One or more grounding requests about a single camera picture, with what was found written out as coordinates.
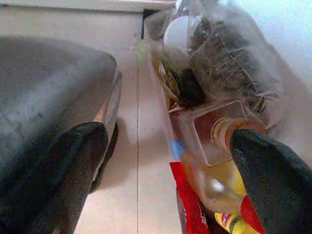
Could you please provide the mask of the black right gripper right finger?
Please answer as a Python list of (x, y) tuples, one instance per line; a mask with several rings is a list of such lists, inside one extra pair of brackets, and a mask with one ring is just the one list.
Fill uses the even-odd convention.
[(311, 168), (290, 147), (255, 130), (235, 130), (230, 150), (265, 232), (310, 234)]

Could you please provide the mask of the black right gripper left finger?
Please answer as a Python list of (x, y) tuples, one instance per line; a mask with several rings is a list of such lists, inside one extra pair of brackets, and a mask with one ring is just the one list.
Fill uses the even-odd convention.
[(88, 122), (63, 133), (16, 178), (2, 171), (1, 233), (73, 233), (107, 145), (104, 124)]

